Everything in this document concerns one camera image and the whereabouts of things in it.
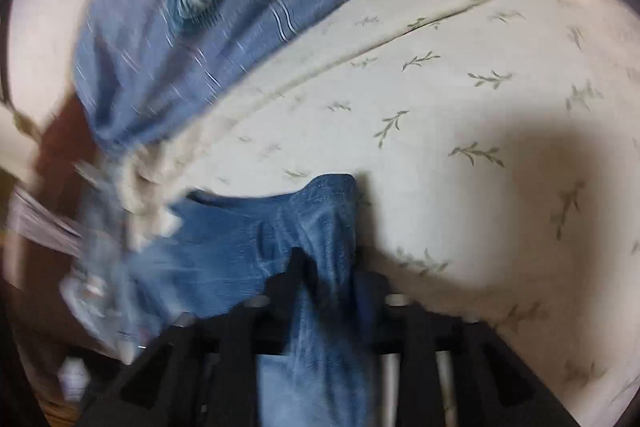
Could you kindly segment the blue denim jeans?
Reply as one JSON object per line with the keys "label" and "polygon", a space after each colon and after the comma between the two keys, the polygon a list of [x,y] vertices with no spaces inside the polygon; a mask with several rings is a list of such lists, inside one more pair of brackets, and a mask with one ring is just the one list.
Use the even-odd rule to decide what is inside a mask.
{"label": "blue denim jeans", "polygon": [[171,205],[175,231],[135,252],[116,232],[124,212],[114,192],[95,191],[85,203],[81,256],[61,294],[94,338],[136,353],[180,314],[213,317],[255,296],[303,249],[318,286],[295,297],[282,355],[257,362],[260,418],[267,426],[367,426],[375,371],[349,309],[358,199],[348,174],[270,197],[193,191]]}

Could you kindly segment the brown wooden headboard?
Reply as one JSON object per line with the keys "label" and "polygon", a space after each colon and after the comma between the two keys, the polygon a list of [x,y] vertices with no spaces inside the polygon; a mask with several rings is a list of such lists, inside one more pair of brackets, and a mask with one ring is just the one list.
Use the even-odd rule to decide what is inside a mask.
{"label": "brown wooden headboard", "polygon": [[[25,184],[47,210],[75,218],[82,181],[75,170],[81,161],[93,161],[93,142],[85,111],[71,95],[43,132],[36,159]],[[98,343],[64,303],[60,282],[70,273],[74,258],[32,243],[13,232],[2,254],[2,275],[9,291],[9,308],[17,320],[55,340],[96,349]]]}

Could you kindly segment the cream leaf-print bedsheet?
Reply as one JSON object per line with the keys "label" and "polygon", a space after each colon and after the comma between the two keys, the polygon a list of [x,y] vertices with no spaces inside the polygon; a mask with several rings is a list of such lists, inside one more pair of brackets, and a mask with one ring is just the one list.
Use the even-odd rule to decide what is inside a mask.
{"label": "cream leaf-print bedsheet", "polygon": [[124,164],[134,246],[190,188],[360,183],[375,268],[483,317],[584,426],[639,388],[639,17],[622,0],[350,0]]}

